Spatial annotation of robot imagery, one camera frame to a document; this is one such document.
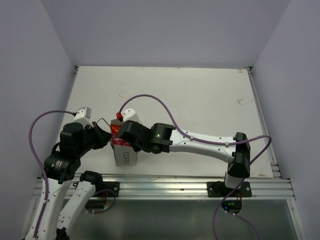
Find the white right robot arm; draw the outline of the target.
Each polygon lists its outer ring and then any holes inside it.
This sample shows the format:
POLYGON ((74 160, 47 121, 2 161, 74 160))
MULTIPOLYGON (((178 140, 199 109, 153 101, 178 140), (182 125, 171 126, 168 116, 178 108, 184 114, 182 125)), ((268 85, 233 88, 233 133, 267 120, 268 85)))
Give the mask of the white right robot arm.
POLYGON ((147 128, 141 123, 128 120, 120 126, 118 137, 138 152, 191 153, 227 163, 222 185, 227 196, 235 196, 241 190, 240 182, 250 177, 251 146, 243 132, 237 132, 231 137, 209 136, 179 132, 175 126, 165 123, 155 123, 147 128))

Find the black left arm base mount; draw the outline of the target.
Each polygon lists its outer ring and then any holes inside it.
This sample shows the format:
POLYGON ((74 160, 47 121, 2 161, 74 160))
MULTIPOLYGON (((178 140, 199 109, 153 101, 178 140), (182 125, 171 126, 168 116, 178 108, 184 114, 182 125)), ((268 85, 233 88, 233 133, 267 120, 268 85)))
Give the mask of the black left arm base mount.
POLYGON ((104 181, 99 189, 85 204, 85 209, 93 214, 100 214, 113 207, 119 196, 119 181, 104 181))

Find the red peanut snack packet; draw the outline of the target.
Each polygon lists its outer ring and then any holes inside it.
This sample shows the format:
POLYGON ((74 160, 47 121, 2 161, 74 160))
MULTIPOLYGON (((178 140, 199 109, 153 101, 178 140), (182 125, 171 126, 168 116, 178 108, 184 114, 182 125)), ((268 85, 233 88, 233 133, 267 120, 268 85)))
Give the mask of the red peanut snack packet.
POLYGON ((110 130, 111 130, 111 145, 113 147, 115 146, 126 146, 126 147, 132 147, 132 145, 121 139, 119 137, 119 130, 120 130, 120 125, 117 125, 117 124, 111 124, 110 125, 110 130))

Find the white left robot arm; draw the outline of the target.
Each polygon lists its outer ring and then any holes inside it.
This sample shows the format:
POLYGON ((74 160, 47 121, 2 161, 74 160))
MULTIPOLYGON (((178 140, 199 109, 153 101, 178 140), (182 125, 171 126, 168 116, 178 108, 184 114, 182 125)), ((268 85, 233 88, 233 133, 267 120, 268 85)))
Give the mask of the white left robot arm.
POLYGON ((92 196, 104 191, 102 175, 93 171, 81 174, 76 189, 64 204, 66 193, 72 185, 81 158, 91 150, 105 147, 112 135, 96 122, 66 124, 60 132, 60 141, 52 148, 44 162, 42 190, 27 240, 67 240, 76 217, 92 196))

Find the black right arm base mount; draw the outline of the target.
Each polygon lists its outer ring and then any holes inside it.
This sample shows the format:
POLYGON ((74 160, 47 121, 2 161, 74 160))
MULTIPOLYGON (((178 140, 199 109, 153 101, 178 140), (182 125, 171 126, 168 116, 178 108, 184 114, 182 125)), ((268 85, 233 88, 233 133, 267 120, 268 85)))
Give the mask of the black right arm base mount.
MULTIPOLYGON (((206 183, 206 190, 209 198, 224 198, 233 189, 226 187, 222 181, 209 181, 206 183)), ((251 185, 248 181, 244 181, 241 186, 230 195, 232 198, 250 198, 252 196, 251 185)))

